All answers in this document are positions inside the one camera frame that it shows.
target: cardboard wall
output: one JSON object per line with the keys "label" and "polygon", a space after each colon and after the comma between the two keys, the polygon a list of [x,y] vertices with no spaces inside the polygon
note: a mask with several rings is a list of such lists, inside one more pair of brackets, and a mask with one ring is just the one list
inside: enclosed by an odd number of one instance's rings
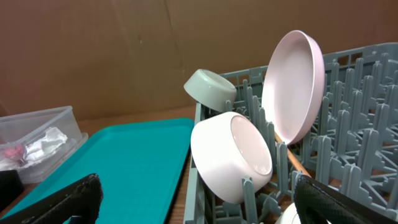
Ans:
{"label": "cardboard wall", "polygon": [[0,1],[0,115],[72,105],[78,119],[193,104],[198,68],[266,65],[289,31],[323,53],[398,42],[396,0]]}

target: dish rack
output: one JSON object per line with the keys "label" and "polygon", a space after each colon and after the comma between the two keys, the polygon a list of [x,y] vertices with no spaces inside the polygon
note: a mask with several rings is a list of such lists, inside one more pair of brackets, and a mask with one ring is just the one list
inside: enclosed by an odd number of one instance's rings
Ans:
{"label": "dish rack", "polygon": [[[292,152],[313,178],[357,202],[398,220],[398,43],[385,43],[323,56],[325,91],[318,118]],[[227,111],[245,115],[261,132],[271,153],[274,175],[255,194],[243,180],[241,205],[219,203],[191,159],[184,224],[261,223],[282,214],[292,200],[295,177],[287,146],[275,143],[274,125],[265,120],[261,95],[267,66],[222,74],[236,86]],[[197,103],[195,124],[217,115]]]}

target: wooden handle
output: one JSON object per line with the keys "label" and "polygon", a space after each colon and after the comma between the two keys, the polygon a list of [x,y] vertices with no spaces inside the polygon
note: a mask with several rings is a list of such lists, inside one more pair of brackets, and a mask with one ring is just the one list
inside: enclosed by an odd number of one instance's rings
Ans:
{"label": "wooden handle", "polygon": [[[275,133],[275,139],[277,142],[282,142],[282,140],[276,133]],[[290,151],[289,148],[287,148],[287,157],[289,158],[289,160],[291,161],[291,163],[293,164],[294,168],[297,171],[301,171],[303,172],[304,175],[311,177],[311,175],[307,172],[307,170],[304,168],[301,162],[297,160],[297,158],[293,155],[293,153]]]}

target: pink object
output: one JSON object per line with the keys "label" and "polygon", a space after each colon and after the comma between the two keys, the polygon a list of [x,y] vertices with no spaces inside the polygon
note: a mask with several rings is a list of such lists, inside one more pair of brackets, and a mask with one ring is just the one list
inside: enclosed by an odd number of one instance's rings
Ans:
{"label": "pink object", "polygon": [[262,107],[266,120],[286,144],[301,140],[317,117],[325,86],[325,66],[318,44],[307,34],[289,32],[269,62]]}
{"label": "pink object", "polygon": [[18,144],[14,147],[5,148],[2,156],[4,158],[10,159],[12,161],[20,161],[22,160],[24,155],[24,151],[22,150],[22,145]]}
{"label": "pink object", "polygon": [[242,178],[252,178],[254,191],[271,179],[267,144],[257,128],[238,113],[225,112],[196,124],[191,150],[203,181],[226,202],[243,201]]}

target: gray dish rack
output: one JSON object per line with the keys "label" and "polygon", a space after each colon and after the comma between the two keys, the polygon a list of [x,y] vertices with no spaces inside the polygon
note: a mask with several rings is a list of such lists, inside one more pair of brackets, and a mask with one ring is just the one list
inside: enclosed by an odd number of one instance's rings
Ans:
{"label": "gray dish rack", "polygon": [[[323,56],[325,91],[318,118],[304,139],[291,147],[315,179],[359,203],[398,220],[398,43],[385,43]],[[269,146],[277,182],[269,194],[254,194],[249,177],[243,179],[244,207],[216,205],[215,195],[190,163],[184,224],[261,223],[272,213],[281,215],[284,195],[292,197],[300,175],[287,159],[287,146],[275,143],[274,125],[261,108],[267,66],[222,74],[236,85],[228,111],[245,115]],[[195,124],[217,115],[197,103]]]}

